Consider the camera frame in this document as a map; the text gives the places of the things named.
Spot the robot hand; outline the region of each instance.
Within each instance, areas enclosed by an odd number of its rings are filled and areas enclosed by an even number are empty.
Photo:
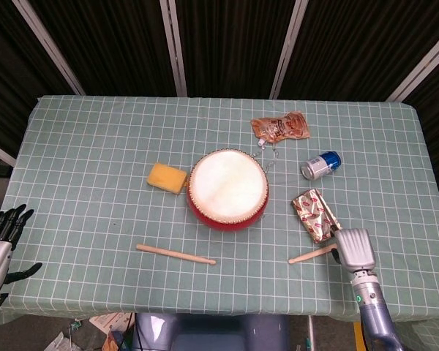
[[[21,205],[5,213],[0,212],[0,289],[3,284],[13,283],[32,276],[42,266],[42,263],[36,263],[27,271],[8,273],[12,252],[21,237],[26,221],[34,213],[33,210],[29,210],[21,215],[25,207],[26,205]]]
[[[375,255],[365,229],[341,229],[334,232],[336,249],[331,253],[352,277],[351,285],[361,314],[361,327],[372,343],[382,344],[385,350],[403,351],[402,342],[382,295],[375,268]]]

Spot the green checkered tablecloth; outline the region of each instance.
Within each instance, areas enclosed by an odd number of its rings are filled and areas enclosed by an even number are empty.
[[[292,110],[304,113],[312,137],[277,144],[265,216],[247,230],[211,230],[188,209],[185,192],[146,183],[156,162],[188,172],[219,148],[255,153],[250,120]],[[342,156],[341,168],[304,179],[299,163],[328,150]],[[258,157],[262,165],[273,159],[270,146]],[[25,203],[36,211],[10,270],[44,265],[11,286],[2,316],[260,312],[357,320],[349,279],[331,255],[287,263],[316,249],[290,204],[311,187],[343,227],[369,230],[404,341],[439,347],[439,193],[416,112],[400,103],[43,97],[3,209]],[[137,252],[137,243],[218,264]]]

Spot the drumstick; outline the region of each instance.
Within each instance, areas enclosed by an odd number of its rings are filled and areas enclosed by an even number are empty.
[[[193,262],[208,263],[209,265],[216,265],[217,264],[217,261],[210,260],[209,258],[194,256],[193,254],[185,254],[183,252],[161,249],[161,248],[155,247],[155,246],[137,244],[137,250],[152,252],[154,254],[163,254],[165,256],[177,257],[177,258],[180,258],[183,260],[189,260],[189,261],[193,261]]]
[[[298,256],[296,258],[291,258],[291,259],[289,259],[288,263],[291,264],[291,263],[305,261],[305,260],[308,260],[310,258],[317,257],[317,256],[320,256],[322,254],[326,254],[327,252],[330,252],[332,249],[336,249],[336,248],[337,248],[336,244],[331,244],[331,245],[323,247],[322,249],[315,250],[312,252],[307,252],[306,254],[303,254],[303,255]]]

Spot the blue can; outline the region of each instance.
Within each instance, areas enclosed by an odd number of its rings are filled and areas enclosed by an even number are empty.
[[[329,174],[336,170],[342,164],[342,159],[340,159],[339,154],[335,151],[327,151],[314,159],[306,161],[301,166],[302,175],[314,181],[323,177],[325,174]]]

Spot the sponge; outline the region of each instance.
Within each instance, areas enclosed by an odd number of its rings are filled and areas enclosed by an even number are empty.
[[[168,192],[173,192],[178,194],[181,192],[182,187],[185,183],[185,178],[187,177],[187,172],[183,170],[178,170],[177,168],[172,168],[162,163],[156,163],[146,182],[149,185],[157,186]]]

